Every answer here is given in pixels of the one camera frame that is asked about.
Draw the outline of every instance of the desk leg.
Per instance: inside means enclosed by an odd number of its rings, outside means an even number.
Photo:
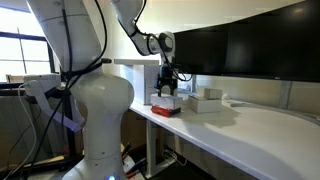
[[[163,171],[165,168],[173,164],[174,162],[163,161],[160,164],[156,164],[156,124],[147,120],[147,172],[146,178],[151,178]]]

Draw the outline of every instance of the cable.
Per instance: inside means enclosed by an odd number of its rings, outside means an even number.
[[[65,10],[64,0],[62,1],[62,3],[63,3],[62,16],[63,16],[64,27],[65,27],[65,32],[66,32],[67,42],[68,42],[69,73],[71,73],[72,72],[72,63],[73,63],[73,52],[72,52],[71,35],[70,35],[70,31],[69,31],[69,24],[68,24],[67,13],[66,13],[66,10]],[[64,108],[65,108],[65,98],[66,98],[66,94],[68,92],[68,88],[67,87],[69,85],[69,81],[70,81],[70,79],[67,79],[65,90],[63,91],[63,95],[62,95],[61,135],[62,135],[62,139],[63,139],[64,144],[67,144],[66,140],[65,140],[65,135],[64,135],[64,114],[65,114]]]
[[[191,77],[187,80],[185,74],[182,72],[181,74],[183,75],[184,79],[180,78],[179,74],[175,71],[175,69],[172,68],[171,63],[170,63],[170,61],[168,60],[168,57],[166,56],[166,54],[164,53],[164,51],[163,51],[163,49],[162,49],[162,47],[161,47],[161,45],[160,45],[159,39],[158,39],[154,34],[151,34],[151,36],[158,42],[159,47],[160,47],[160,50],[161,50],[160,53],[163,54],[163,56],[164,56],[164,58],[165,58],[165,63],[168,65],[168,67],[170,68],[170,70],[173,72],[173,76],[174,76],[176,79],[178,79],[178,80],[180,80],[180,81],[183,81],[183,82],[188,82],[188,81],[190,81],[190,80],[193,78],[193,75],[191,75]]]
[[[40,140],[38,149],[37,149],[37,151],[36,151],[36,154],[34,155],[33,160],[31,161],[31,166],[30,166],[30,170],[29,170],[28,175],[29,175],[29,174],[31,173],[31,171],[32,171],[33,165],[34,165],[34,163],[35,163],[35,161],[36,161],[36,158],[37,158],[37,156],[38,156],[38,154],[39,154],[39,152],[40,152],[41,146],[42,146],[43,141],[44,141],[44,138],[45,138],[45,136],[46,136],[46,134],[47,134],[47,132],[48,132],[49,126],[50,126],[50,124],[51,124],[51,122],[52,122],[52,120],[53,120],[54,115],[57,113],[57,110],[59,109],[61,103],[62,103],[62,99],[60,99],[60,101],[59,101],[56,109],[53,111],[52,115],[50,116],[50,119],[49,119],[49,121],[48,121],[48,123],[47,123],[47,126],[46,126],[46,128],[45,128],[45,130],[44,130],[44,132],[43,132],[43,134],[42,134],[42,137],[41,137],[41,140]]]
[[[138,21],[139,21],[139,18],[140,18],[141,13],[143,12],[144,8],[146,7],[146,4],[147,4],[147,0],[144,0],[144,1],[143,1],[142,9],[141,9],[141,11],[139,12],[138,16],[136,17],[136,19],[134,20],[134,23],[135,23],[136,26],[137,26],[137,23],[138,23]]]
[[[171,164],[173,162],[178,162],[181,166],[185,166],[188,162],[188,160],[185,158],[185,162],[182,163],[178,160],[178,156],[176,153],[174,153],[174,151],[170,151],[169,149],[164,149],[162,151],[162,157],[168,162],[168,164]]]
[[[8,169],[10,167],[18,167],[19,165],[18,164],[9,164],[9,165],[6,165],[6,166],[3,166],[2,168],[0,168],[0,173],[2,173],[0,175],[0,179],[6,174],[6,172],[8,172]]]
[[[100,16],[101,16],[101,19],[102,19],[102,23],[103,23],[103,27],[104,27],[105,44],[104,44],[103,50],[101,51],[101,53],[99,54],[99,56],[98,56],[93,62],[91,62],[85,69],[89,69],[89,68],[90,68],[91,66],[93,66],[96,62],[98,62],[98,61],[100,60],[100,58],[103,56],[103,54],[105,53],[106,48],[107,48],[107,27],[106,27],[105,19],[104,19],[102,10],[101,10],[101,8],[100,8],[99,2],[98,2],[97,0],[95,0],[95,3],[96,3],[97,8],[98,8],[98,10],[99,10],[99,13],[100,13]],[[69,87],[68,87],[68,82],[69,82],[69,81],[67,81],[67,84],[66,84],[66,87],[65,87],[65,91],[67,92],[67,90],[70,90],[70,88],[80,79],[81,76],[82,76],[82,75],[77,76],[76,79],[71,83],[71,85],[70,85]],[[44,130],[44,133],[43,133],[43,135],[42,135],[42,138],[41,138],[41,140],[40,140],[40,144],[39,144],[39,147],[38,147],[38,149],[37,149],[37,152],[36,152],[36,154],[35,154],[35,156],[34,156],[34,158],[33,158],[33,160],[32,160],[31,167],[30,167],[30,171],[29,171],[28,175],[29,175],[29,174],[31,173],[31,171],[32,171],[32,168],[33,168],[33,165],[34,165],[34,163],[35,163],[35,160],[36,160],[36,158],[37,158],[37,156],[38,156],[38,154],[39,154],[39,152],[40,152],[40,148],[41,148],[41,146],[42,146],[42,144],[43,144],[44,137],[45,137],[45,135],[47,134],[48,128],[49,128],[49,126],[50,126],[50,124],[51,124],[51,122],[52,122],[52,120],[53,120],[53,117],[54,117],[55,113],[57,112],[58,108],[60,107],[61,103],[63,102],[63,99],[64,99],[64,97],[62,97],[62,98],[60,99],[60,101],[59,101],[56,109],[54,110],[53,114],[51,115],[51,117],[50,117],[50,119],[49,119],[49,122],[48,122],[48,124],[47,124],[47,126],[46,126],[46,128],[45,128],[45,130]]]
[[[101,20],[102,20],[102,24],[103,24],[103,30],[104,30],[104,45],[103,45],[103,49],[100,53],[100,55],[98,57],[96,57],[96,59],[91,62],[86,68],[85,70],[89,69],[91,66],[93,66],[95,63],[97,63],[101,57],[104,55],[106,49],[107,49],[107,42],[108,42],[108,32],[107,32],[107,26],[106,26],[106,22],[105,22],[105,19],[104,19],[104,16],[103,16],[103,13],[102,13],[102,10],[101,10],[101,7],[100,7],[100,4],[97,0],[94,0],[98,10],[99,10],[99,14],[100,14],[100,17],[101,17]],[[70,89],[80,78],[81,78],[82,75],[79,75],[76,77],[76,79],[71,83],[70,87],[68,87],[68,89]]]
[[[34,119],[33,124],[36,123],[36,121],[38,120],[38,118],[40,117],[40,115],[41,115],[41,109],[39,109],[39,113],[38,113],[37,117]],[[18,143],[20,142],[20,140],[22,139],[22,137],[24,136],[24,134],[27,132],[27,130],[28,130],[30,127],[31,127],[31,124],[21,133],[21,135],[20,135],[20,137],[18,138],[18,140],[15,142],[15,144],[14,144],[14,145],[12,146],[12,148],[10,149],[9,155],[8,155],[8,160],[7,160],[7,166],[6,166],[7,169],[6,169],[6,171],[9,170],[11,154],[12,154],[14,148],[18,145]]]
[[[28,111],[27,111],[27,108],[24,106],[24,104],[23,104],[23,102],[22,102],[21,95],[20,95],[20,89],[21,89],[21,87],[24,86],[24,85],[26,85],[26,84],[22,84],[22,85],[20,85],[20,86],[18,87],[18,96],[19,96],[19,101],[20,101],[20,103],[21,103],[21,106],[22,106],[23,110],[25,111],[25,113],[26,113],[26,115],[27,115],[27,117],[28,117],[28,120],[29,120],[29,122],[30,122],[30,125],[31,125],[31,127],[32,127],[33,134],[34,134],[34,142],[33,142],[32,148],[31,148],[29,154],[27,155],[27,157],[22,161],[22,163],[20,163],[20,165],[19,165],[16,169],[13,169],[12,171],[10,171],[10,173],[8,174],[8,176],[7,176],[6,178],[4,178],[4,180],[8,179],[12,174],[14,174],[18,169],[20,169],[21,166],[24,165],[24,163],[27,161],[27,159],[28,159],[28,158],[30,157],[30,155],[32,154],[32,152],[33,152],[33,150],[34,150],[34,148],[35,148],[35,146],[36,146],[36,143],[37,143],[37,133],[36,133],[36,129],[35,129],[35,127],[34,127],[34,124],[33,124],[33,121],[32,121],[32,119],[31,119],[31,117],[29,116],[29,113],[28,113]]]

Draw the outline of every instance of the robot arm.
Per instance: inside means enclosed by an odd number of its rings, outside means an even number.
[[[142,33],[136,25],[146,0],[144,2],[143,0],[111,0],[111,4],[116,10],[120,25],[142,56],[160,53],[163,61],[165,61],[163,56],[174,57],[175,45],[172,33],[163,32],[157,37],[154,34]]]
[[[170,87],[170,94],[174,95],[174,90],[177,88],[177,80],[173,78],[174,72],[169,65],[175,53],[173,33],[162,32],[159,36],[156,36],[142,33],[139,30],[136,23],[144,10],[146,0],[144,2],[142,0],[111,0],[111,4],[116,10],[120,25],[132,40],[137,51],[142,56],[160,53],[160,74],[154,84],[158,91],[158,96],[161,96],[161,89],[166,85]]]

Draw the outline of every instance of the ceiling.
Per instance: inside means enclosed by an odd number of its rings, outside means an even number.
[[[29,11],[26,0],[0,0],[0,7]]]

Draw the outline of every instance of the window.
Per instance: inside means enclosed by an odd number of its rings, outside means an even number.
[[[54,72],[52,50],[31,13],[0,8],[0,82],[6,74]]]

